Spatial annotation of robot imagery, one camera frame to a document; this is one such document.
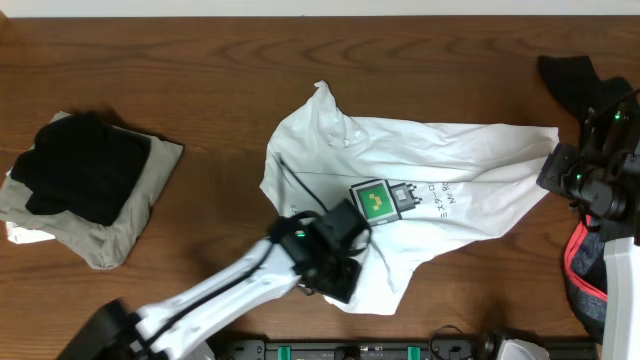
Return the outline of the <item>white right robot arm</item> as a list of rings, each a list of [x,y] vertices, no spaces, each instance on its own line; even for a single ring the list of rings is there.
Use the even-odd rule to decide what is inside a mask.
[[[570,201],[604,243],[604,359],[639,358],[639,105],[637,89],[585,120],[580,148],[558,144],[536,183]]]

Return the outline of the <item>white printed t-shirt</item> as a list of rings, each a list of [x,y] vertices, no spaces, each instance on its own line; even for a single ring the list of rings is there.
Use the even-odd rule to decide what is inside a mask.
[[[422,263],[503,236],[543,198],[558,141],[554,127],[351,117],[321,81],[273,132],[260,187],[285,216],[351,201],[372,246],[342,310],[391,315]]]

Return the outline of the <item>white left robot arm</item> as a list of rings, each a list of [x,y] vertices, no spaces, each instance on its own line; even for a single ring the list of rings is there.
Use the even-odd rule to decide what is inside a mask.
[[[297,286],[347,301],[361,269],[354,257],[370,240],[370,226],[348,204],[323,215],[279,217],[243,258],[193,288],[136,311],[119,299],[103,305],[59,357],[184,359],[241,315]]]

